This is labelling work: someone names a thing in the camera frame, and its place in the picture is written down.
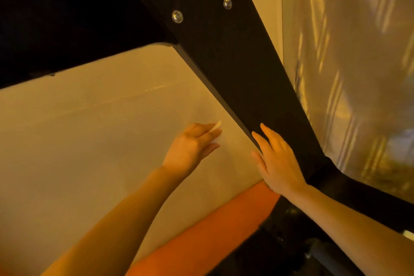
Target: person's left hand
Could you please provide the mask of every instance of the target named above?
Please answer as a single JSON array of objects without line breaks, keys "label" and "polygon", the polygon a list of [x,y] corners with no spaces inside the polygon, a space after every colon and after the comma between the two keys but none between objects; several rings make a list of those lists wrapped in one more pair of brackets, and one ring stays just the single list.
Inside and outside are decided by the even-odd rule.
[{"label": "person's left hand", "polygon": [[211,143],[221,134],[221,129],[209,132],[215,124],[192,124],[175,138],[165,156],[163,168],[180,180],[188,177],[200,161],[220,145]]}]

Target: orange strip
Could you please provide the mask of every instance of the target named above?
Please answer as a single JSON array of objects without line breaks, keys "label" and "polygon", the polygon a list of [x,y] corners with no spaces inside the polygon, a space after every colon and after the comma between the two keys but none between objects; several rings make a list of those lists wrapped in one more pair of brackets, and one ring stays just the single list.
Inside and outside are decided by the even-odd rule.
[{"label": "orange strip", "polygon": [[127,276],[204,276],[257,230],[278,198],[260,181],[137,262]]}]

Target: person's left arm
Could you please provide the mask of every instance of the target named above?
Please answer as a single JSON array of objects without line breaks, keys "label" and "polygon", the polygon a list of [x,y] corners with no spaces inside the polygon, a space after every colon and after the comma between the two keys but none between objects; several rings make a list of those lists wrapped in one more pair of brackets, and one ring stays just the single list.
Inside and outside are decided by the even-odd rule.
[{"label": "person's left arm", "polygon": [[200,161],[220,145],[221,130],[193,124],[171,145],[163,165],[122,200],[42,276],[123,276],[163,203]]}]

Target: silver bolt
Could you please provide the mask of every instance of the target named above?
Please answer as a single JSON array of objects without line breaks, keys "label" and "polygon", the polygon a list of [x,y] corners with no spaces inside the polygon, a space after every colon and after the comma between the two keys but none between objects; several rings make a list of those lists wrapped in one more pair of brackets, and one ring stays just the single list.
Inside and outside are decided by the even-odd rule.
[{"label": "silver bolt", "polygon": [[224,8],[226,9],[226,10],[230,10],[231,9],[231,7],[232,7],[232,3],[231,3],[231,0],[224,0],[223,1],[223,6],[224,6]]},{"label": "silver bolt", "polygon": [[175,23],[181,23],[184,19],[183,14],[178,10],[173,11],[172,18]]}]

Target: hand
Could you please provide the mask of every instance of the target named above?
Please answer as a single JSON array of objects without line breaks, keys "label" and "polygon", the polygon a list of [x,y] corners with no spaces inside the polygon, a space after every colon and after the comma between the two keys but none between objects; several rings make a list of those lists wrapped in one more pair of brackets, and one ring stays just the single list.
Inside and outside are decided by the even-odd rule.
[{"label": "hand", "polygon": [[292,149],[280,135],[264,124],[260,127],[270,144],[261,135],[252,132],[263,153],[262,158],[260,153],[252,152],[257,168],[273,191],[289,199],[292,194],[306,187],[299,164]]},{"label": "hand", "polygon": [[163,168],[180,180],[188,177],[201,160],[220,145],[211,143],[221,134],[221,129],[209,132],[215,124],[192,124],[175,138],[165,156]]}]

